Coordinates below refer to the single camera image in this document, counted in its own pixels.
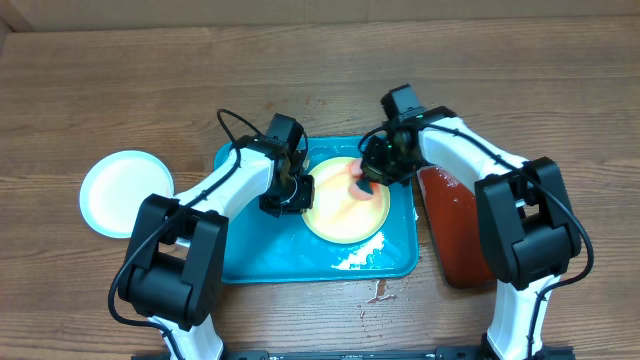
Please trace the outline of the dark cleaning sponge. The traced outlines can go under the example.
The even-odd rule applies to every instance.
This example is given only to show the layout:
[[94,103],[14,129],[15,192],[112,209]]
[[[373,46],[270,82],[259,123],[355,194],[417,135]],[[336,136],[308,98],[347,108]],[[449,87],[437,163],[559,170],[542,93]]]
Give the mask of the dark cleaning sponge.
[[357,200],[368,201],[373,198],[373,190],[370,182],[364,177],[361,169],[362,159],[357,158],[349,165],[349,173],[353,178],[353,183],[349,186],[349,193]]

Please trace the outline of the yellow plate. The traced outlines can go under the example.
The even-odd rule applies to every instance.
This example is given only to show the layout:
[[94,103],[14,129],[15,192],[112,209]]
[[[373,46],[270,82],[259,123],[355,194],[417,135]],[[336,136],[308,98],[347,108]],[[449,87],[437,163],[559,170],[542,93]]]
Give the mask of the yellow plate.
[[316,165],[312,208],[303,214],[308,228],[320,238],[336,244],[353,244],[374,235],[385,223],[391,207],[387,186],[371,183],[372,194],[364,196],[356,181],[361,160],[335,157]]

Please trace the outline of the light blue plate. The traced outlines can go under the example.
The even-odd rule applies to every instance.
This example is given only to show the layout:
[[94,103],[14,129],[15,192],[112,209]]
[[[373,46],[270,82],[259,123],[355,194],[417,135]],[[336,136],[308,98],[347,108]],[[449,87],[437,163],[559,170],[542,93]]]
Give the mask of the light blue plate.
[[79,192],[79,207],[97,233],[129,238],[141,203],[151,194],[172,197],[169,169],[152,154],[125,150],[108,155],[86,174]]

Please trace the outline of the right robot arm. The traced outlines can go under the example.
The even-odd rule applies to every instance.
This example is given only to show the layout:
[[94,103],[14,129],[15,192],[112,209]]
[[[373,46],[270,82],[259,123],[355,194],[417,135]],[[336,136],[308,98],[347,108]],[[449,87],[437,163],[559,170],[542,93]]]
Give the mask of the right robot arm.
[[497,279],[496,303],[478,359],[572,359],[569,347],[543,344],[541,330],[553,290],[572,284],[569,262],[593,247],[574,215],[561,171],[548,157],[510,154],[467,127],[447,107],[425,108],[408,84],[381,99],[386,115],[359,142],[358,192],[406,183],[436,165],[475,197],[482,255]]

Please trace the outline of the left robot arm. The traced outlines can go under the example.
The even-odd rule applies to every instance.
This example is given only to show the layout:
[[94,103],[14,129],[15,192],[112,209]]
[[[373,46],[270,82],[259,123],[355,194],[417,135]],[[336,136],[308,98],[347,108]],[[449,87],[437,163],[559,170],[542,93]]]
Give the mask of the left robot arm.
[[274,217],[310,209],[314,180],[303,172],[303,126],[275,115],[265,132],[233,138],[222,166],[173,198],[140,205],[124,263],[107,297],[114,320],[160,332],[165,359],[219,359],[211,309],[221,289],[228,228],[253,200]]

